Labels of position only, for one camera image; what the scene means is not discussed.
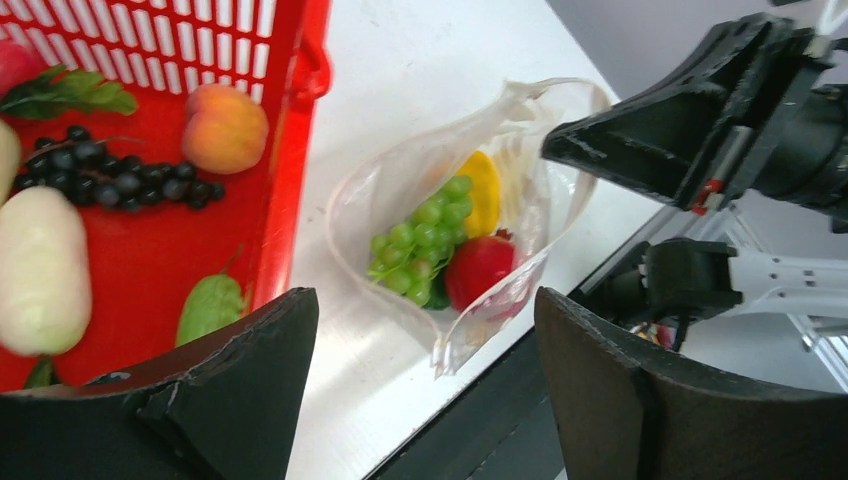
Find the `red toy food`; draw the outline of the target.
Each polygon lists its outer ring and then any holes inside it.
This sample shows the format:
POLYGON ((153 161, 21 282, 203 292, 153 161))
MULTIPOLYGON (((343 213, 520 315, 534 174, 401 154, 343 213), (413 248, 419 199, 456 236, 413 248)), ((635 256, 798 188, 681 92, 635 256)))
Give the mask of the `red toy food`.
POLYGON ((444 283, 450 306, 463 311, 513 271, 516 247, 501 236, 465 241, 445 269, 444 283))

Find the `green grape bunch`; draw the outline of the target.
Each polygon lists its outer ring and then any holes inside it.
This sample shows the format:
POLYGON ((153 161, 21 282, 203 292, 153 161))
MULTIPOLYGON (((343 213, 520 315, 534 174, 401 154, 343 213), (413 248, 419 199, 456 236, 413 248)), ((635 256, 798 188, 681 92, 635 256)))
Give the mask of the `green grape bunch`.
POLYGON ((431 281, 467 239, 471 188, 469 177, 455 175, 405 220, 373 236, 370 280, 423 308, 431 281))

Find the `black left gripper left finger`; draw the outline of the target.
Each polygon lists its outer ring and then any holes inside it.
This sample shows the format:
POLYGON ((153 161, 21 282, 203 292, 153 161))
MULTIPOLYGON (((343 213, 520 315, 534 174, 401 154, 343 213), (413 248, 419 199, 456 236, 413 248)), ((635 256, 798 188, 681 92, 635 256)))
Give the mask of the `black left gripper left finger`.
POLYGON ((79 386, 1 397, 5 479, 282 479, 319 302, 294 288, 242 320, 79 386))

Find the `green toy pepper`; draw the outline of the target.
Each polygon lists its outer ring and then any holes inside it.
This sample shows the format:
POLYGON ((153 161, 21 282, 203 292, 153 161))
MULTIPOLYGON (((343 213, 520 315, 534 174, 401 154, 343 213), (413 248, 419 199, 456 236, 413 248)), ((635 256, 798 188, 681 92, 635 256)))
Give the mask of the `green toy pepper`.
POLYGON ((440 271, 431 281, 429 299, 423 308, 432 311, 443 311, 451 306, 445 283, 445 270, 440 271))

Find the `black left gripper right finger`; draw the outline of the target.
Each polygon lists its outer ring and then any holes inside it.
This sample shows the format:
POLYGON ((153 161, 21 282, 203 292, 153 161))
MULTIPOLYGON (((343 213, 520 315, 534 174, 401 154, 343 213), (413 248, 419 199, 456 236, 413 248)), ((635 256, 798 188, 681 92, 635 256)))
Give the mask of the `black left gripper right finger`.
POLYGON ((843 479, 847 398, 644 340, 547 287, 535 331, 571 479, 843 479))

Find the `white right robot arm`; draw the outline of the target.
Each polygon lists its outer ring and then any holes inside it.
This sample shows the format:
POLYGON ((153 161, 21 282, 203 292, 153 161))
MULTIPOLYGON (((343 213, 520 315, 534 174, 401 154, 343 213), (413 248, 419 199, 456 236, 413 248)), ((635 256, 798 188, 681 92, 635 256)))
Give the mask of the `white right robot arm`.
MULTIPOLYGON (((845 39, 757 13, 714 26, 659 83, 555 127, 544 159, 696 215, 748 191, 847 229, 847 88, 818 86, 845 39)), ((847 265, 725 243, 641 243, 578 297, 628 330, 748 313, 847 313, 847 265)))

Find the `yellow toy food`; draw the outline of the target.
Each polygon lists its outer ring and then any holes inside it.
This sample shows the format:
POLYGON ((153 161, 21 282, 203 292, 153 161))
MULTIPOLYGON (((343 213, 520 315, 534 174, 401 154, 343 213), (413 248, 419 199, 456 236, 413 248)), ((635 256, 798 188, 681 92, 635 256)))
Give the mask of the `yellow toy food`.
POLYGON ((494 162, 482 151, 472 153, 456 172, 471 179, 472 209, 464 220, 469 238, 495 232, 500 218, 500 176, 494 162))

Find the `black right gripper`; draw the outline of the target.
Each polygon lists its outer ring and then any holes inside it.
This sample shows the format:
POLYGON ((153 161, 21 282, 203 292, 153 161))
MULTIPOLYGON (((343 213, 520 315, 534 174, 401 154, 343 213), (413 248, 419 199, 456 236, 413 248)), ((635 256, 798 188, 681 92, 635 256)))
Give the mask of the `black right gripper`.
POLYGON ((846 50, 789 19, 721 23, 648 90, 555 127, 541 155, 696 214, 755 190, 844 232, 847 85, 816 82, 846 50))

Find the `clear dotted zip top bag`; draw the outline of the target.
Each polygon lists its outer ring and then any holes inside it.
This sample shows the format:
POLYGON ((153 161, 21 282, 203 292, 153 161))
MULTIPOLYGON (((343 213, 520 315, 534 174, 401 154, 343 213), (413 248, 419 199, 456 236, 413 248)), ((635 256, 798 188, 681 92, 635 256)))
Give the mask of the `clear dotted zip top bag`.
POLYGON ((397 321, 452 375, 530 301, 594 176, 542 159, 546 135, 606 110, 579 78, 508 82, 481 110, 356 167, 326 213, 364 313, 397 321))

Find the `green leaf vegetable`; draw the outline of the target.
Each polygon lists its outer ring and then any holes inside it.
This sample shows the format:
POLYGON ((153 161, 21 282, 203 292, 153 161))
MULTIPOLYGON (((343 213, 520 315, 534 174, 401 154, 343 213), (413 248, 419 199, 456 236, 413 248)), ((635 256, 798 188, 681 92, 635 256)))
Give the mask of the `green leaf vegetable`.
POLYGON ((229 274, 243 246, 215 274, 200 279, 187 295, 179 317, 175 346, 181 347, 238 321, 247 301, 241 284, 229 274))

